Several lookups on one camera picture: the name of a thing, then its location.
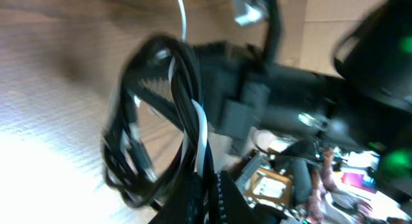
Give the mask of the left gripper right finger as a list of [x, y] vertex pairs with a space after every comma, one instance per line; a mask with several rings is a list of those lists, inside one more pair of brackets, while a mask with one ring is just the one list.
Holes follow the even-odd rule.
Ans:
[[253, 224], [258, 219], [227, 171], [216, 174], [214, 210], [219, 224]]

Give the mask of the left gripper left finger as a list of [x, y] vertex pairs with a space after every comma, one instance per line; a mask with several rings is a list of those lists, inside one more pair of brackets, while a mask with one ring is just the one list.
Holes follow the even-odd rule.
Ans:
[[204, 217], [202, 180], [197, 173], [191, 173], [174, 188], [157, 214], [157, 223], [202, 224]]

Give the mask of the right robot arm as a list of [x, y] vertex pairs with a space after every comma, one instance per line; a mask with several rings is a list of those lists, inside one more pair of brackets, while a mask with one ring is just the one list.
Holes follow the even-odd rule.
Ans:
[[274, 63], [280, 39], [276, 0], [268, 3], [263, 50], [215, 42], [195, 47], [205, 112], [241, 155], [252, 127], [296, 138], [287, 158], [314, 160], [316, 147], [374, 151], [377, 188], [411, 196], [411, 0], [387, 0], [333, 49], [336, 77]]

